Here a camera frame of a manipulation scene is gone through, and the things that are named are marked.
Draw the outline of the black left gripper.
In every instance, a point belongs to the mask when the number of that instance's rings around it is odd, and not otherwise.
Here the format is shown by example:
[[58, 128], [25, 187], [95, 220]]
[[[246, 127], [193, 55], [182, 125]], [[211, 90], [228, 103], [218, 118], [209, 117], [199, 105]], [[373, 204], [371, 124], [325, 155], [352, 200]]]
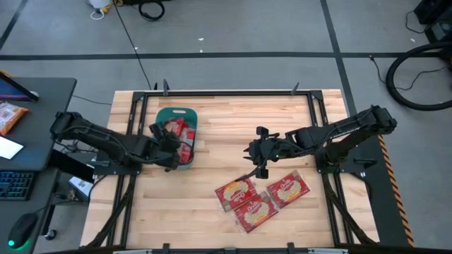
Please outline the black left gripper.
[[177, 168], [180, 162], [180, 155], [175, 152], [181, 147], [181, 140], [172, 131], [164, 127], [163, 122], [156, 122], [150, 125], [150, 131], [153, 134], [153, 148], [151, 160], [154, 164], [165, 167], [166, 169]]

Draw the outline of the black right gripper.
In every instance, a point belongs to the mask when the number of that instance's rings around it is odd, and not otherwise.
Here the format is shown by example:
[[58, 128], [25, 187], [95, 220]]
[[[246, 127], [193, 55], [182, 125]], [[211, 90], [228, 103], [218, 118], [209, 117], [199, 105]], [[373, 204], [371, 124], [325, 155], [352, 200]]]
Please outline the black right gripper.
[[253, 140], [252, 146], [244, 151], [251, 156], [245, 156], [244, 159], [250, 160], [256, 165], [255, 177], [257, 179], [267, 179], [268, 170], [266, 168], [268, 160], [278, 160], [280, 146], [284, 144], [284, 140], [280, 138], [267, 138]]

